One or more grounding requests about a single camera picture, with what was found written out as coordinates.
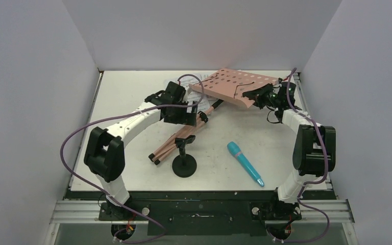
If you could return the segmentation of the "pink perforated music stand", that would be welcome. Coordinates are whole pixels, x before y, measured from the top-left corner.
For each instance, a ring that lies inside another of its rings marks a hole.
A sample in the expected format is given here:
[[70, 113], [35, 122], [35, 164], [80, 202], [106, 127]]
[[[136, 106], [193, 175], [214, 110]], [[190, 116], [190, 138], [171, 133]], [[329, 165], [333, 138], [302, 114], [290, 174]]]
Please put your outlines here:
[[[205, 78], [202, 81], [202, 85], [190, 84], [189, 87], [195, 89], [197, 92], [201, 92], [202, 89], [204, 89], [205, 95], [215, 98], [216, 101], [208, 110], [198, 113], [196, 126], [182, 127], [151, 153], [149, 159], [156, 165], [161, 163], [176, 149], [175, 139], [186, 138], [187, 136], [196, 133], [198, 129], [208, 122], [208, 115], [210, 115], [221, 103], [227, 102], [245, 108], [241, 101], [243, 92], [263, 87], [266, 84], [277, 85], [281, 83], [281, 81], [281, 78], [224, 68]], [[268, 94], [255, 99], [261, 104], [264, 104], [264, 107], [266, 95]]]

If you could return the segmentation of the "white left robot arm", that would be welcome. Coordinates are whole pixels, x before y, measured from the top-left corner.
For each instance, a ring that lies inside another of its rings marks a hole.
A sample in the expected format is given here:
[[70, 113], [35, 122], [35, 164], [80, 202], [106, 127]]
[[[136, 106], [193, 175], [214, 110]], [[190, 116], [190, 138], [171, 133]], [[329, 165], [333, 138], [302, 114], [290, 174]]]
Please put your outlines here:
[[112, 213], [118, 219], [127, 219], [132, 213], [132, 206], [127, 202], [130, 194], [121, 176], [125, 147], [159, 121], [195, 126], [199, 102], [186, 101], [186, 94], [183, 86], [169, 82], [164, 90], [146, 97], [129, 117], [106, 128], [91, 130], [83, 161], [100, 180], [108, 202], [113, 205]]

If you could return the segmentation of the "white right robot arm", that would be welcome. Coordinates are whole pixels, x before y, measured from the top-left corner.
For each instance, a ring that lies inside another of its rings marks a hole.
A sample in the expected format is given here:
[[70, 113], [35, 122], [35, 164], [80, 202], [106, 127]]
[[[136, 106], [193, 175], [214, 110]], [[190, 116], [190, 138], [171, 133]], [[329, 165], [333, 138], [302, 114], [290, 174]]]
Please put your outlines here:
[[297, 107], [295, 89], [294, 83], [283, 81], [242, 94], [253, 101], [254, 106], [268, 107], [274, 112], [276, 123], [290, 127], [296, 135], [292, 153], [294, 169], [277, 188], [278, 199], [268, 205], [268, 212], [275, 219], [288, 213], [287, 203], [296, 203], [308, 186], [324, 182], [335, 167], [335, 129], [316, 123], [306, 111]]

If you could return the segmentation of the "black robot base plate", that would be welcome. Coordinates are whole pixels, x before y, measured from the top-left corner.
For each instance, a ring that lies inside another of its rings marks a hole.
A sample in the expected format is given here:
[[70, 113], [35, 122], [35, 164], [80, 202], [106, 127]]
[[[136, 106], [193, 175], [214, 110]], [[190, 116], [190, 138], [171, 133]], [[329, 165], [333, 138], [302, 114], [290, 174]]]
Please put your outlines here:
[[99, 191], [67, 191], [65, 199], [94, 201], [96, 221], [111, 222], [111, 233], [129, 238], [147, 225], [149, 236], [288, 235], [305, 219], [305, 208], [280, 204], [274, 191], [132, 191], [125, 208], [113, 207]]

